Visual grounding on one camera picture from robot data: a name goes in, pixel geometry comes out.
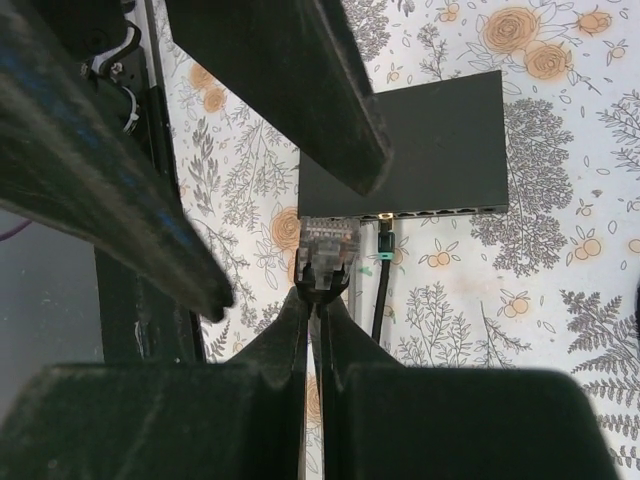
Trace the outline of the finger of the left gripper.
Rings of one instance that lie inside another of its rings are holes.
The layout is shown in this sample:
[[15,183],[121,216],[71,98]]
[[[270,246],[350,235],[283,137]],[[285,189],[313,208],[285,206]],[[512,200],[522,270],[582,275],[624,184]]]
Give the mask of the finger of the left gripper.
[[377,190],[393,160],[338,1],[168,1],[173,41],[337,180]]

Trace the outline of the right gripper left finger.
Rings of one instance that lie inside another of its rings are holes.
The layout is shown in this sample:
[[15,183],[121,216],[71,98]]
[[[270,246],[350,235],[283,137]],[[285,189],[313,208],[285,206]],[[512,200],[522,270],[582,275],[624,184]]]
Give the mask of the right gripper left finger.
[[59,364],[1,426],[5,479],[300,479],[308,310],[218,364]]

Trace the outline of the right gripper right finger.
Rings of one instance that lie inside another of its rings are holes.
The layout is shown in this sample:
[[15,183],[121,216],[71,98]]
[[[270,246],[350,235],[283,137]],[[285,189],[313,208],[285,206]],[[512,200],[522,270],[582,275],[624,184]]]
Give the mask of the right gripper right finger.
[[328,479],[613,479],[586,396],[550,370],[407,367],[319,310]]

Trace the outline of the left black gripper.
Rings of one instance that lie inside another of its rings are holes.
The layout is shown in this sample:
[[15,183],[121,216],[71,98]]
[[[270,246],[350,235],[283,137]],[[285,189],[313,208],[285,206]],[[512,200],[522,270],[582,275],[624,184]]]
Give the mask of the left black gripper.
[[59,3],[79,74],[29,3],[2,3],[1,206],[94,244],[219,321],[234,303],[231,283],[156,172],[164,118],[140,5]]

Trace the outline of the black network switch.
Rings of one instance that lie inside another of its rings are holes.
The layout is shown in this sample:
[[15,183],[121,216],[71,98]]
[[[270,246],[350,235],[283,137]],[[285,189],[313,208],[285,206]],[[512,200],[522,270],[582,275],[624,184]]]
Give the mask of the black network switch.
[[470,76],[376,96],[394,148],[385,182],[361,196],[301,155],[302,217],[400,218],[504,213],[509,208],[502,74]]

